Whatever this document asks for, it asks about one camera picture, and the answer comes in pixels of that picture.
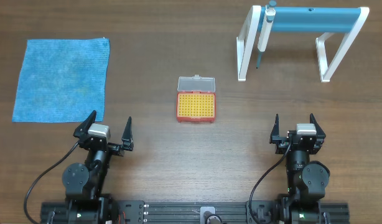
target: blue bar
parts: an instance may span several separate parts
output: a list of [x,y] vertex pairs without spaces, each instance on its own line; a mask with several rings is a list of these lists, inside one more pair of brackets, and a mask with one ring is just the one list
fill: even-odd
[[[360,8],[276,7],[271,32],[348,33],[361,14]],[[265,7],[261,8],[258,31],[263,26]]]

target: white object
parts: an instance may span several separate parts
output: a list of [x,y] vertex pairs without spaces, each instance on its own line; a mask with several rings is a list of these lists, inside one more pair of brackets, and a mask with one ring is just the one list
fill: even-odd
[[347,50],[352,45],[355,37],[357,36],[361,28],[363,27],[366,21],[366,18],[368,17],[368,14],[370,13],[370,8],[361,7],[360,9],[361,9],[360,16],[358,17],[357,21],[354,23],[352,30],[349,33],[345,34],[342,40],[342,43],[340,44],[340,47],[338,51],[336,52],[332,62],[329,64],[329,66],[327,62],[327,54],[325,53],[324,43],[329,37],[333,35],[333,33],[324,33],[315,40],[315,45],[317,47],[317,57],[318,57],[318,64],[320,68],[321,82],[329,82],[336,68],[339,66],[340,62],[345,56]]
[[260,52],[264,52],[267,47],[268,37],[270,36],[271,27],[273,26],[274,21],[267,22],[267,16],[275,16],[276,10],[273,7],[267,8],[264,12],[264,21],[263,26],[261,28],[258,49]]
[[246,71],[251,59],[254,39],[258,31],[261,6],[252,6],[236,38],[236,60],[238,81],[246,81]]

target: white bracket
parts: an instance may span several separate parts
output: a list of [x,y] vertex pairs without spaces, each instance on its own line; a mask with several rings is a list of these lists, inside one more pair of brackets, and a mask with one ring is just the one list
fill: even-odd
[[236,38],[236,61],[238,66],[238,81],[246,81],[246,71],[248,70],[251,58],[254,39],[258,31],[261,6],[252,6],[242,25],[241,32]]
[[318,64],[320,68],[321,82],[329,82],[336,68],[339,66],[340,62],[345,56],[347,50],[352,45],[355,37],[357,36],[361,28],[363,27],[364,22],[366,21],[366,18],[368,17],[368,14],[370,13],[370,8],[361,7],[360,9],[361,9],[360,16],[358,17],[357,21],[354,23],[352,30],[349,33],[345,34],[342,40],[342,43],[340,44],[340,47],[338,51],[336,52],[332,62],[329,64],[329,66],[327,62],[327,54],[325,53],[324,43],[329,37],[334,35],[334,33],[326,32],[322,34],[320,37],[316,38],[315,45],[317,47],[317,57],[318,57]]

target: wooden tabletop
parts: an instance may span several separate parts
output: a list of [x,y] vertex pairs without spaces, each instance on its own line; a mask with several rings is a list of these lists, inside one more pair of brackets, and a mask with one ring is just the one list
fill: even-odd
[[[111,161],[104,192],[118,200],[245,202],[279,158],[269,134],[308,123],[326,132],[312,160],[331,171],[326,202],[348,202],[352,223],[382,223],[382,1],[309,1],[315,7],[370,7],[370,15],[330,83],[321,83],[320,34],[270,36],[261,67],[254,49],[246,82],[236,77],[236,36],[253,4],[267,1],[0,1],[0,222],[27,223],[24,196],[34,179],[73,145],[78,123],[11,122],[28,39],[110,39],[103,124],[120,142],[133,117],[134,151]],[[279,6],[307,6],[303,0]],[[341,41],[326,43],[332,58]],[[179,76],[216,78],[217,119],[178,123]],[[83,162],[75,152],[35,187],[29,210],[65,198],[62,172]],[[255,199],[287,190],[284,164]]]

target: clear plastic lid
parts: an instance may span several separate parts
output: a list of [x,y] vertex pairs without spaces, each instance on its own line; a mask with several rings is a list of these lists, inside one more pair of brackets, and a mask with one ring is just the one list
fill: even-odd
[[177,85],[177,91],[201,91],[214,93],[216,91],[215,78],[200,77],[199,75],[195,75],[194,77],[180,77],[179,84]]

